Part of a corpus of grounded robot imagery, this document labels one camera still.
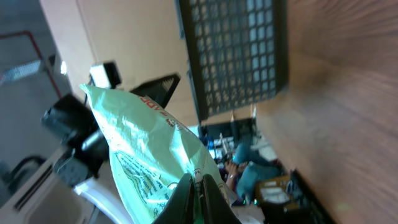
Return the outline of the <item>teal white snack packet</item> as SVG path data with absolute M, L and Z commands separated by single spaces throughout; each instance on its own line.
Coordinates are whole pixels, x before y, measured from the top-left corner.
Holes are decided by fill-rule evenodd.
M 81 85 L 109 146 L 119 196 L 134 223 L 152 223 L 184 174 L 210 174 L 228 204 L 225 184 L 209 150 L 186 126 L 149 97 Z

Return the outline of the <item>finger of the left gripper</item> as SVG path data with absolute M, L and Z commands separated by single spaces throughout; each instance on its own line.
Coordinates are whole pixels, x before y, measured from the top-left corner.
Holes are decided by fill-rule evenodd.
M 179 82 L 180 75 L 178 73 L 172 73 L 160 78 L 144 82 L 139 86 L 133 88 L 129 92 L 138 96 L 148 96 L 158 105 L 165 108 L 170 101 L 174 91 L 176 90 Z

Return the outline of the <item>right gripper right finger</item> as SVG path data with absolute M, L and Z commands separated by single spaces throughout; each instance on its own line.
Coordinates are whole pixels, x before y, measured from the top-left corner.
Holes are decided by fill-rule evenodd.
M 241 224 L 209 174 L 202 178 L 199 199 L 204 224 Z

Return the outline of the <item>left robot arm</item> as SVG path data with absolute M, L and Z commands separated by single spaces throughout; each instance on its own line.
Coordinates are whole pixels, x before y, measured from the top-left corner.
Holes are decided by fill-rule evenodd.
M 1 223 L 132 223 L 113 180 L 109 146 L 93 113 L 67 94 L 42 118 L 60 138 L 52 156 L 1 164 Z

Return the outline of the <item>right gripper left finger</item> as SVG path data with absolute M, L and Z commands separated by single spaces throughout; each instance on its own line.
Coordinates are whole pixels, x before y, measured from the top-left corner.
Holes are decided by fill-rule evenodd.
M 152 224 L 193 224 L 194 196 L 192 176 L 185 174 Z

